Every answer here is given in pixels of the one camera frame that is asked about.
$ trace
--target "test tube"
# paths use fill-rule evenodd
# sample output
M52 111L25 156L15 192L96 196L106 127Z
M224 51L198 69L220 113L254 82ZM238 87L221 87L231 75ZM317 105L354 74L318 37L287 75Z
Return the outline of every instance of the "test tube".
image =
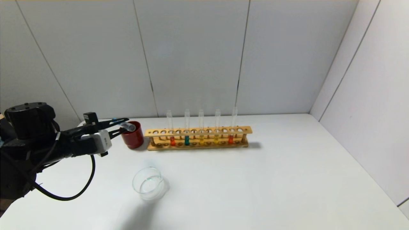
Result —
M214 143L218 144L219 143L219 132L220 132L220 109L216 109L216 113L214 114L214 119L216 122L215 125L215 135L214 135Z
M133 132L136 129L136 126L134 124L128 123L128 122L122 122L119 124L122 128L128 130L129 132Z
M166 117L168 118L168 128L169 128L169 132L173 133L173 120L172 120L172 112L170 110L168 110L166 112ZM176 142L175 142L175 137L171 137L171 146L176 146Z
M231 113L231 126L230 126L230 131L232 128L236 126L236 119L237 119L237 107L233 107L233 112ZM233 144L233 134L229 135L229 144Z
M190 111L189 111L189 109L186 109L184 111L184 131L185 131L185 133L189 132L189 119L190 119ZM189 135L186 135L184 137L184 144L185 145L190 145Z
M203 112L203 109L199 110L199 144L203 145L205 144L205 138L203 136L204 131L204 125L203 125L203 117L204 117L205 113Z

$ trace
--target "red liquid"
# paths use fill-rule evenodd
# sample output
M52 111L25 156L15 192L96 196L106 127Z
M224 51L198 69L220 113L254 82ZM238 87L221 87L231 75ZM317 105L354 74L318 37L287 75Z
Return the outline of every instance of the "red liquid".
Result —
M171 146L176 146L175 137L171 137Z
M229 135L229 144L234 144L233 135Z

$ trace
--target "white table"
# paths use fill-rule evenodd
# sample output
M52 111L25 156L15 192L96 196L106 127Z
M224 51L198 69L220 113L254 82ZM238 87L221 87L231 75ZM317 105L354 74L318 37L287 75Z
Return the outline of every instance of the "white table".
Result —
M167 124L137 120L143 130ZM191 127L196 124L193 117ZM205 126L213 124L205 118ZM96 157L94 180L82 196L56 201L34 190L11 205L0 229L409 229L408 219L312 116L239 116L237 124L252 127L249 148L148 152L129 150L117 137L108 156ZM183 118L174 125L181 127ZM154 205L131 186L146 166L157 167L171 187ZM37 182L71 196L90 171L88 156L65 159Z

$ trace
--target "colored liquid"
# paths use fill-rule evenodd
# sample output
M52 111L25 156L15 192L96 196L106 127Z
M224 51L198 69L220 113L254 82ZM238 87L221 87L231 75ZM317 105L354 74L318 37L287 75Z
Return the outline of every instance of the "colored liquid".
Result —
M185 137L184 137L184 144L185 144L185 145L190 145L189 136L185 136Z
M199 144L205 144L205 138L203 135L199 137Z
M214 136L214 143L218 144L219 143L219 135Z
M175 137L171 137L171 146L176 146Z
M229 144L234 144L233 135L229 135Z

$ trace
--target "clear glass test tube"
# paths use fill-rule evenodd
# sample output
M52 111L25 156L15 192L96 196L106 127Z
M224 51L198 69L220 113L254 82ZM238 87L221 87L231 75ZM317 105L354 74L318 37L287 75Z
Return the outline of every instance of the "clear glass test tube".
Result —
M170 110L166 112L166 117L168 118L169 132L173 134L173 120L172 120L172 112ZM176 146L175 137L172 136L170 140L171 140L171 146Z
M231 125L230 125L230 130L229 131L231 131L231 129L236 126L236 120L237 120L237 107L233 107L233 112L231 113ZM234 137L233 134L229 135L229 144L234 143L233 137Z
M215 134L214 134L214 143L218 144L219 143L219 132L220 132L220 109L216 109L216 112L214 114L214 119L215 119Z
M190 111L189 111L189 109L186 109L186 110L184 111L184 129L185 129L185 132L186 132L186 133L189 132L189 120L190 120ZM184 137L184 144L185 144L185 145L190 145L189 135L186 135L186 136Z
M204 124L203 124L203 117L205 116L205 113L203 112L203 109L199 110L199 144L205 144L205 138L203 136L204 131Z

